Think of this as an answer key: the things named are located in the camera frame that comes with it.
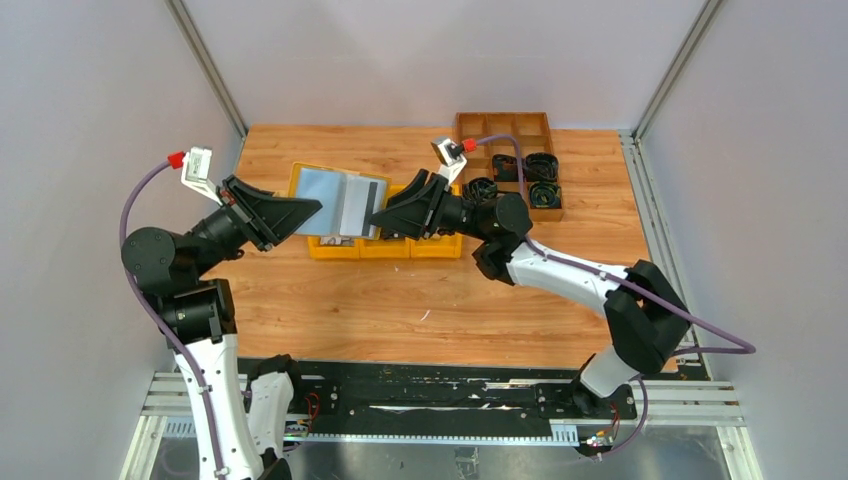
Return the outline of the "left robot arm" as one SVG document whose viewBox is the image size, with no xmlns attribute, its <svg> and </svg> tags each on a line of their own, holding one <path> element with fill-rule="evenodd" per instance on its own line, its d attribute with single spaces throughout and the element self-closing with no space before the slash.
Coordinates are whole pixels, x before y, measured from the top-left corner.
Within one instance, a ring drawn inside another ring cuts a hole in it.
<svg viewBox="0 0 848 480">
<path fill-rule="evenodd" d="M 121 259 L 133 293 L 165 336 L 187 388 L 201 479 L 289 479 L 286 417 L 303 398 L 290 355 L 260 362 L 242 385 L 236 309 L 225 279 L 204 279 L 244 246 L 268 251 L 317 213 L 317 200 L 283 198 L 234 176 L 215 195 L 220 206 L 188 232 L 127 231 L 128 214 L 149 183 L 131 192 L 120 220 Z"/>
</svg>

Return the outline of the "yellow leather card holder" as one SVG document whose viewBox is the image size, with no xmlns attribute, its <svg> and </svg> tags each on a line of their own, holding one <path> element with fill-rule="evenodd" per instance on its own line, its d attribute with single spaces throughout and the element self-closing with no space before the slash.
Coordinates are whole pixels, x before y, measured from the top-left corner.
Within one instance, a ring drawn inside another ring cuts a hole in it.
<svg viewBox="0 0 848 480">
<path fill-rule="evenodd" d="M 391 180 L 350 170 L 293 164 L 288 195 L 316 200 L 321 208 L 295 231 L 297 235 L 374 240 L 374 214 L 386 206 Z"/>
</svg>

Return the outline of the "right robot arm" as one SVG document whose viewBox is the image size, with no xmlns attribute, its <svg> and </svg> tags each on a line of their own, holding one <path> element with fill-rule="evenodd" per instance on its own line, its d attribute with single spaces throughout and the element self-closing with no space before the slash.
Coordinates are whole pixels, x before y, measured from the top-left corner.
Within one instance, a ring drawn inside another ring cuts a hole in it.
<svg viewBox="0 0 848 480">
<path fill-rule="evenodd" d="M 602 317 L 610 345 L 581 366 L 561 396 L 584 417 L 609 405 L 620 386 L 660 372 L 692 325 L 687 307 L 654 263 L 595 263 L 531 240 L 533 223 L 518 193 L 473 201 L 452 193 L 443 176 L 421 170 L 370 222 L 415 240 L 433 234 L 478 239 L 472 257 L 487 279 L 547 291 Z"/>
</svg>

